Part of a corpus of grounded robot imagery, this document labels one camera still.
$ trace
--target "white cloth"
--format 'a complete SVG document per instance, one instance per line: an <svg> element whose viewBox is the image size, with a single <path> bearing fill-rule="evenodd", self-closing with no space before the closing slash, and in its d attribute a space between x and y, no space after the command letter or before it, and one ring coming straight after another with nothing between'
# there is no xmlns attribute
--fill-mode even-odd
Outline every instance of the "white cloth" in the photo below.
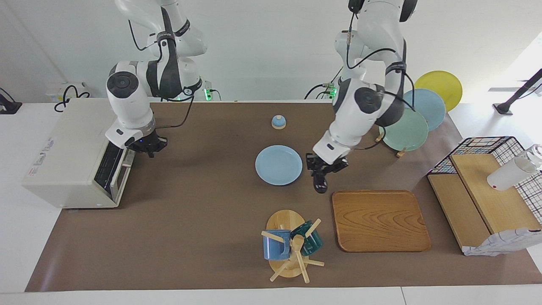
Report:
<svg viewBox="0 0 542 305"><path fill-rule="evenodd" d="M488 237L479 247L464 246L463 254L497 256L525 249L542 243L542 231L529 231L527 228L506 230Z"/></svg>

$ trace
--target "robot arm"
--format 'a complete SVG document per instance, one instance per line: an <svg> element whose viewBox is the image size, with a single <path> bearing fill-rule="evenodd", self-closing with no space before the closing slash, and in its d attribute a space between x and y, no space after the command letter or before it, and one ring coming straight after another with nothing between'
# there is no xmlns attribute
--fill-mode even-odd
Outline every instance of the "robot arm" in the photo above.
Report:
<svg viewBox="0 0 542 305"><path fill-rule="evenodd" d="M359 10L353 11L359 12L358 30L343 32L337 37L335 47L343 57L345 72L333 102L335 121L314 146L315 154L307 154L307 165L318 193L327 191L327 173L336 173L348 166L345 157L374 124L389 126L403 114L400 99L406 43L399 30L402 6L403 0L361 1ZM386 66L384 87L364 82L365 67L363 63L354 65L352 57L383 61Z"/></svg>
<svg viewBox="0 0 542 305"><path fill-rule="evenodd" d="M129 20L156 31L151 49L158 60L121 61L107 80L107 96L118 119L106 137L120 148L129 148L153 157L167 146L167 139L155 131L148 96L172 99L194 98L201 87L195 63L184 56L204 54L202 33L190 25L176 0L115 0Z"/></svg>

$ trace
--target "yellow plate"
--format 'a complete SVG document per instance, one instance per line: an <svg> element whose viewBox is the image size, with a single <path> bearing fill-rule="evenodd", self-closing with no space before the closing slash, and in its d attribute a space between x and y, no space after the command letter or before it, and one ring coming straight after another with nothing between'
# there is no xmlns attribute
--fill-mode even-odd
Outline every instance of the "yellow plate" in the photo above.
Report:
<svg viewBox="0 0 542 305"><path fill-rule="evenodd" d="M463 87L459 79L446 71L428 72L416 81L414 87L436 92L444 101L446 111L455 108L463 96Z"/></svg>

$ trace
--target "wooden shelf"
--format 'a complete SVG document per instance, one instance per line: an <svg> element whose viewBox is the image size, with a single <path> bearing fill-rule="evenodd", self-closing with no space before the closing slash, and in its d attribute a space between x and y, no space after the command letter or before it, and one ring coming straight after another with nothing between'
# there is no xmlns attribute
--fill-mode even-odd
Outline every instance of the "wooden shelf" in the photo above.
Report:
<svg viewBox="0 0 542 305"><path fill-rule="evenodd" d="M451 161L490 233L540 228L515 188L499 191L487 183L487 176L499 168L493 155L453 155Z"/></svg>
<svg viewBox="0 0 542 305"><path fill-rule="evenodd" d="M480 246L491 233L459 175L429 175L428 179L459 246Z"/></svg>

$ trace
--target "wooden board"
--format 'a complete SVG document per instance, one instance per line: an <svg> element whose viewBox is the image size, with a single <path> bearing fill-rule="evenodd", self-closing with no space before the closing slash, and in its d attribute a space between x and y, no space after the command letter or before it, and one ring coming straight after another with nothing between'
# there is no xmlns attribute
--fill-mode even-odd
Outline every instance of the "wooden board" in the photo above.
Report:
<svg viewBox="0 0 542 305"><path fill-rule="evenodd" d="M500 167L493 155L454 155L451 161L491 233L540 228L515 188L500 191L487 183L487 176Z"/></svg>
<svg viewBox="0 0 542 305"><path fill-rule="evenodd" d="M491 233L457 174L429 175L459 247L480 246Z"/></svg>
<svg viewBox="0 0 542 305"><path fill-rule="evenodd" d="M421 252L431 248L418 201L407 190L333 194L339 246L346 252Z"/></svg>

